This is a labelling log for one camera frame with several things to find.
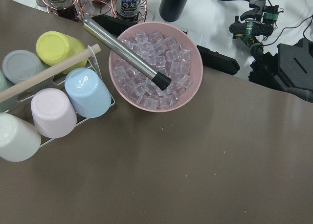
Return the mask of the pink bowl with ice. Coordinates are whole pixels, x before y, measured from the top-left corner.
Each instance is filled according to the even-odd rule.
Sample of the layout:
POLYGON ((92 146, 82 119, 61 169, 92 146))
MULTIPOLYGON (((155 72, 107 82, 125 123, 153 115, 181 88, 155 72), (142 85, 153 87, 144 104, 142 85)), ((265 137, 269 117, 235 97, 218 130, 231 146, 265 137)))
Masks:
POLYGON ((169 112, 195 96, 202 81, 202 59, 194 42, 183 31, 163 22, 143 22, 126 29, 118 40, 171 78, 170 85, 161 90, 119 55, 110 52, 111 80, 130 104, 149 112, 169 112))

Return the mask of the blue cup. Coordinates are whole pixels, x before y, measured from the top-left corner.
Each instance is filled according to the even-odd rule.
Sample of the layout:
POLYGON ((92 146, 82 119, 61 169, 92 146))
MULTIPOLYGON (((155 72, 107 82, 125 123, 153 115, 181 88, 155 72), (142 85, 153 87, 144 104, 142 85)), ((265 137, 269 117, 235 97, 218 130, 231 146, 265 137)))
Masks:
POLYGON ((71 71, 65 89, 75 111, 85 118, 102 116, 111 105, 108 88, 92 69, 82 67, 71 71))

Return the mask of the pink cup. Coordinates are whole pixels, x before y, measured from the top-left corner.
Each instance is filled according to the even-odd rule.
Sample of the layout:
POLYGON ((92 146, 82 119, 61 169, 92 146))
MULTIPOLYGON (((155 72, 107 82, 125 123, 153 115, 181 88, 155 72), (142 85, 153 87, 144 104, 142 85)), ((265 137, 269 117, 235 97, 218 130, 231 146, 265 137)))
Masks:
POLYGON ((38 132, 48 138, 68 135, 77 123, 77 115, 69 98, 55 88, 46 88, 34 95, 31 113, 38 132))

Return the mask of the black thermos bottle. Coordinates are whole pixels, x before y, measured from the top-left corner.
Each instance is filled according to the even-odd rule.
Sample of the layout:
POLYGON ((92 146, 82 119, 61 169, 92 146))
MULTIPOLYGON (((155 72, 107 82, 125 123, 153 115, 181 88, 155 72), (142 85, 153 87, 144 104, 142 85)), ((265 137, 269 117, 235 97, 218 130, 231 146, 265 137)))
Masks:
POLYGON ((174 22, 181 16, 188 0, 161 0, 160 16, 167 22, 174 22))

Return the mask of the tea bottle right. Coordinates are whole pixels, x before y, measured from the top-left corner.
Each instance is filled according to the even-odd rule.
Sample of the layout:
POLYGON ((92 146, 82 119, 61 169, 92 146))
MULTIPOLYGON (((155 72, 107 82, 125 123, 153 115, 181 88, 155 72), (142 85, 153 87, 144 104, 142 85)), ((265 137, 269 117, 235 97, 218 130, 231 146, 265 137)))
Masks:
POLYGON ((115 11, 119 18, 128 22, 138 19, 141 0, 116 0, 115 11))

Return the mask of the yellow cup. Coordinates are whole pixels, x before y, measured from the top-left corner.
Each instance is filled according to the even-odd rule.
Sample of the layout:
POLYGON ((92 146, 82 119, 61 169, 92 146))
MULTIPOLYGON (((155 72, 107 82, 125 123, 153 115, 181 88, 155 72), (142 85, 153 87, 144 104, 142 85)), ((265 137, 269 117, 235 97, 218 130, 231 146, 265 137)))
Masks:
POLYGON ((85 50, 78 39, 57 31, 43 33, 36 41, 36 52, 45 64, 53 66, 85 50))

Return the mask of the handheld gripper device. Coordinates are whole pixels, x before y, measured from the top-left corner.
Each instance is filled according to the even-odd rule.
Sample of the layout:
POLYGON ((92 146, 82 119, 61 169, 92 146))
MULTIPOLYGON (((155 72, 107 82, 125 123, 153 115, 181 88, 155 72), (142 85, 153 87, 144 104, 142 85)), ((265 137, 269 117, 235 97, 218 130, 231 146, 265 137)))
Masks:
POLYGON ((243 1, 247 1, 251 9, 236 16, 234 23, 229 26, 229 31, 233 34, 233 39, 241 39, 249 47, 251 56, 257 60, 264 54, 264 45, 257 37, 263 36, 267 39, 272 35, 276 29, 278 16, 283 10, 279 9, 279 5, 266 5, 269 0, 243 1))

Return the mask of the black plate stand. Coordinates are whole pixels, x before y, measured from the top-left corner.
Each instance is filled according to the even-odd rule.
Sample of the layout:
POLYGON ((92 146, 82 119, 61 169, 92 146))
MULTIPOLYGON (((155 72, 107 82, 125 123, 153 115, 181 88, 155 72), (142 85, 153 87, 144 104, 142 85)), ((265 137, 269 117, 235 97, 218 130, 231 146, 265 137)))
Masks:
POLYGON ((279 44, 278 53, 263 52, 260 45, 253 45, 249 81, 261 86, 284 91, 313 101, 313 43, 302 38, 295 45, 279 44))

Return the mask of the white cup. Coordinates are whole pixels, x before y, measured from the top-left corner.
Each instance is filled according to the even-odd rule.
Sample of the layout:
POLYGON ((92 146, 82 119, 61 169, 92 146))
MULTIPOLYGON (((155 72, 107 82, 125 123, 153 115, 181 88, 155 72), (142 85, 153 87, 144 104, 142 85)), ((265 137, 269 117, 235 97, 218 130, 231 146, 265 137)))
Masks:
POLYGON ((0 114, 0 157, 10 162, 31 158, 41 145, 35 127, 8 113, 0 114))

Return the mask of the grey cup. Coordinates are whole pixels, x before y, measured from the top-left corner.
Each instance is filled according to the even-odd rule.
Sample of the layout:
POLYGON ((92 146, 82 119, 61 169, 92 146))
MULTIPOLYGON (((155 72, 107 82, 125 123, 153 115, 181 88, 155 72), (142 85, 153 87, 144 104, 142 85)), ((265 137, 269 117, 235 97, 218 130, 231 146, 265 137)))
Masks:
POLYGON ((28 50, 14 50, 2 62, 2 71, 13 84, 25 81, 44 70, 46 66, 42 61, 28 50))

